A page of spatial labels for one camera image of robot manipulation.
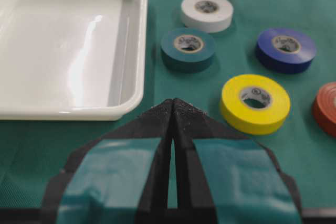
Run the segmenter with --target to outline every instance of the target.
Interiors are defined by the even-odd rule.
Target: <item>teal fabric surface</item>
[[[121,120],[1,121],[0,207],[40,207],[50,177],[59,172],[75,148],[126,124],[166,98],[181,98],[225,123],[218,108],[222,86],[244,73],[277,81],[288,91],[292,104],[278,132],[254,139],[273,150],[283,171],[296,180],[304,208],[336,207],[336,140],[318,127],[310,112],[319,88],[336,80],[335,0],[230,1],[235,9],[232,25],[211,34],[216,42],[213,64],[200,73],[186,74],[168,69],[160,48],[166,32],[183,27],[182,0],[149,0],[144,98]],[[318,52],[306,72],[280,74],[259,63],[255,45],[260,32],[269,27],[299,30],[314,40]],[[169,206],[176,207],[175,175],[170,182]]]

